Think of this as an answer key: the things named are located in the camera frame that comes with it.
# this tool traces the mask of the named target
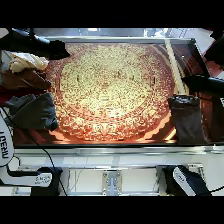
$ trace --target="red cloth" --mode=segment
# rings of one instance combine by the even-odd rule
[[[0,105],[10,100],[13,96],[22,97],[28,94],[44,94],[46,91],[37,89],[19,89],[19,90],[8,90],[0,86]]]

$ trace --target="metal bracket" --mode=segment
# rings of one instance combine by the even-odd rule
[[[122,192],[121,171],[104,171],[102,193],[104,196],[119,196]]]

